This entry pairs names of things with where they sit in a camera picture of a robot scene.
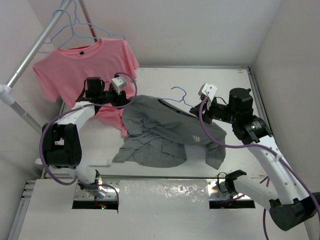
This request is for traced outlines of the grey t shirt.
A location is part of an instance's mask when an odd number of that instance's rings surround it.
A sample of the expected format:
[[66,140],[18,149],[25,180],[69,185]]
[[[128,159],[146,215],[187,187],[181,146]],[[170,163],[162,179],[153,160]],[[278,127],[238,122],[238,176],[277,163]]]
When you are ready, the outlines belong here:
[[219,169],[226,149],[211,141],[199,119],[168,102],[138,95],[124,108],[122,122],[128,132],[114,163],[135,162],[151,168],[173,168],[187,161],[185,146],[205,149],[205,163]]

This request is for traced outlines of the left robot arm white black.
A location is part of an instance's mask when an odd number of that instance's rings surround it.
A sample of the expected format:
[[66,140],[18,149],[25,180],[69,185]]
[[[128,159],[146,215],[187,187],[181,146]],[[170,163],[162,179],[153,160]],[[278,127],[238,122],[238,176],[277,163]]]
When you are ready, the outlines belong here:
[[101,108],[119,110],[131,104],[124,91],[126,85],[125,78],[118,74],[110,80],[108,89],[100,77],[88,77],[74,107],[42,127],[40,160],[53,179],[50,167],[67,169],[81,185],[98,185],[98,171],[82,158],[79,131]]

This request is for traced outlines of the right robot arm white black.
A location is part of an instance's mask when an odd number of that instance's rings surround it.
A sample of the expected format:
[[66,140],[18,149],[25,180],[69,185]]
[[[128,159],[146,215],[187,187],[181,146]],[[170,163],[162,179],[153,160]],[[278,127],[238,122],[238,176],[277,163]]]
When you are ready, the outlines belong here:
[[[250,89],[233,88],[229,91],[228,104],[217,102],[218,89],[205,83],[198,95],[201,103],[190,109],[197,115],[207,137],[219,146],[230,149],[247,148],[258,160],[274,190],[247,177],[243,170],[236,170],[224,177],[219,192],[226,196],[244,194],[269,212],[273,222],[283,231],[311,219],[320,213],[320,194],[311,192],[306,184],[288,165],[266,122],[254,115]],[[218,120],[231,124],[232,131],[242,145],[226,145],[214,139],[205,124]]]

